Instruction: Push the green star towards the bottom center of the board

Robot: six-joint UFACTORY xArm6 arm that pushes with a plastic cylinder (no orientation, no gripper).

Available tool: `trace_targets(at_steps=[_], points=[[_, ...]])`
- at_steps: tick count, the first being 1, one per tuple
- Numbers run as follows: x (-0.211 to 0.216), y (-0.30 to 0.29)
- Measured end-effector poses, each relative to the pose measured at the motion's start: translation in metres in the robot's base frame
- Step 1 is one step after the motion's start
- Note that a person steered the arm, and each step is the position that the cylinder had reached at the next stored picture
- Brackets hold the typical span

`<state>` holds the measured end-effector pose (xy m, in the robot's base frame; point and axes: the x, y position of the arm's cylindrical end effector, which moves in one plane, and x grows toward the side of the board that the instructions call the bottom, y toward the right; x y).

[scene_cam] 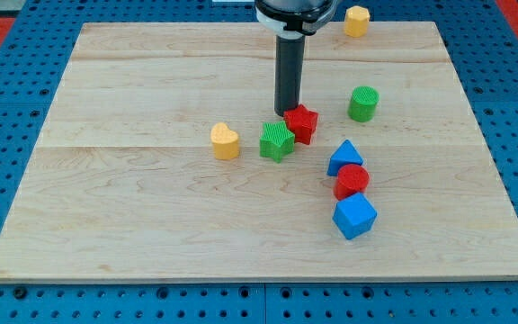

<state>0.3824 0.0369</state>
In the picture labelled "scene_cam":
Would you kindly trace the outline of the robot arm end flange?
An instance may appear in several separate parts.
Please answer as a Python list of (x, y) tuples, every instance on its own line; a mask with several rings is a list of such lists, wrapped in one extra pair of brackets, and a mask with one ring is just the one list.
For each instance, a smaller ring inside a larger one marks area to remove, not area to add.
[(335, 16), (341, 0), (255, 0), (258, 22), (286, 40), (312, 36)]

